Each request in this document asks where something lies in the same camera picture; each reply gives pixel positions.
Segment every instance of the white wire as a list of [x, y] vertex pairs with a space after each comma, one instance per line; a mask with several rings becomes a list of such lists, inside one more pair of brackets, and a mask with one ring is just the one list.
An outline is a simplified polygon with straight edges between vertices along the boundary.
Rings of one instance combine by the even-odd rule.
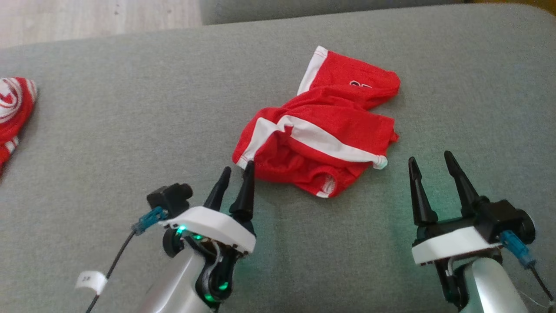
[[528, 295], [526, 295], [525, 292], [523, 292], [523, 291], [521, 291], [521, 290], [519, 290], [519, 289], [518, 289], [518, 291], [521, 292], [522, 295], [524, 295], [524, 296], [526, 296], [527, 298], [529, 298], [529, 300], [531, 300], [532, 302], [535, 302], [536, 305], [538, 305], [538, 306], [540, 306], [540, 307], [543, 307], [543, 308], [545, 308], [545, 309], [548, 309], [547, 306], [544, 306], [544, 305], [542, 305], [542, 304], [536, 302], [535, 300], [533, 300], [533, 298], [531, 298], [531, 297], [529, 297]]

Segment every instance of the black cable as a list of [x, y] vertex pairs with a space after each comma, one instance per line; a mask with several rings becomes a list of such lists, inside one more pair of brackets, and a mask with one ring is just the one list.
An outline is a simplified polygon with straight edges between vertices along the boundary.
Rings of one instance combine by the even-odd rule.
[[537, 273], [537, 270], [535, 269], [535, 267], [531, 266], [530, 269], [533, 272], [533, 275], [535, 276], [535, 279], [537, 279], [537, 281], [539, 282], [539, 285], [543, 289], [544, 293], [547, 294], [548, 299], [551, 302], [553, 302], [554, 301], [554, 296], [550, 293], [548, 288], [545, 286], [544, 282], [540, 279], [539, 273]]
[[[135, 231], [132, 231], [131, 234], [129, 236], [127, 236], [126, 241], [123, 243], [122, 247], [120, 248], [120, 251], [116, 255], [116, 258], [112, 262], [112, 266], [110, 267], [110, 269], [106, 273], [106, 280], [108, 280], [108, 278], [110, 278], [110, 276], [112, 276], [112, 272], [114, 271], [114, 268], [116, 267], [116, 264], [120, 260], [120, 257], [122, 256], [122, 253], [123, 253], [123, 250], [127, 247], [129, 242], [131, 241], [131, 238], [133, 238], [134, 236], [135, 236]], [[89, 308], [87, 309], [87, 311], [85, 313], [91, 313], [91, 310], [93, 309], [93, 307], [97, 303], [97, 300], [100, 296], [101, 295], [96, 295], [95, 296], [95, 298], [93, 299], [93, 301], [91, 302], [91, 304], [89, 305]]]

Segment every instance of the green led light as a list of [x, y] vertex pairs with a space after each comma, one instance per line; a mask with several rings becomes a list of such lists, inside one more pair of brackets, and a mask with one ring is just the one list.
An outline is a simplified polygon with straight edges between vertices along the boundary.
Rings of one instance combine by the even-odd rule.
[[216, 300], [214, 300], [214, 298], [210, 294], [205, 294], [205, 299], [210, 302], [216, 302]]
[[226, 290], [228, 288], [228, 282], [223, 283], [221, 286], [218, 287], [220, 290]]
[[187, 229], [187, 227], [185, 227], [184, 225], [181, 225], [177, 228], [176, 234], [181, 235], [181, 233], [186, 229]]

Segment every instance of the gray fabric surface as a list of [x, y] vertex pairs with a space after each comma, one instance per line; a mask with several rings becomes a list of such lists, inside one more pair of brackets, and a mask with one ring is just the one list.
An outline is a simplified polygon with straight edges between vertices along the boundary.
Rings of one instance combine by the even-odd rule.
[[[188, 182], [202, 203], [255, 112], [295, 95], [317, 45], [399, 75], [399, 95], [373, 112], [396, 119], [400, 141], [337, 198], [257, 182], [257, 246], [221, 311], [456, 312], [411, 256], [407, 160], [439, 217], [455, 217], [445, 149], [481, 194], [536, 219], [533, 253], [556, 288], [556, 18], [454, 5], [1, 50], [0, 76], [34, 79], [39, 101], [0, 185], [0, 311], [84, 312], [93, 293], [73, 290], [78, 274], [108, 270], [145, 196]], [[234, 168], [226, 206], [240, 182]], [[134, 311], [168, 262], [162, 234], [131, 241], [95, 312]], [[547, 302], [507, 253], [505, 267]]]
[[202, 0], [199, 6], [203, 25], [212, 25], [462, 2], [464, 0]]

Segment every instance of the red fabric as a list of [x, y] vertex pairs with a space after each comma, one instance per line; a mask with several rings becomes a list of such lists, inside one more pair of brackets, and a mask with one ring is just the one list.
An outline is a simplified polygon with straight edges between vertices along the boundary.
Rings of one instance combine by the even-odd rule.
[[18, 144], [17, 135], [33, 111], [36, 95], [31, 80], [22, 77], [0, 80], [0, 174]]
[[[344, 145], [386, 156], [388, 146], [398, 140], [394, 119], [366, 110], [394, 97], [399, 86], [400, 80], [393, 72], [329, 52], [309, 91], [282, 107], [267, 107], [255, 115], [243, 130], [232, 160], [234, 163], [241, 159], [248, 161], [244, 152], [259, 118], [276, 124], [284, 116], [311, 122]], [[257, 178], [292, 183], [312, 194], [333, 190], [328, 197], [334, 197], [372, 165], [372, 162], [351, 162], [313, 149], [292, 138], [292, 129], [286, 124], [285, 131], [274, 131], [257, 150], [254, 156]]]

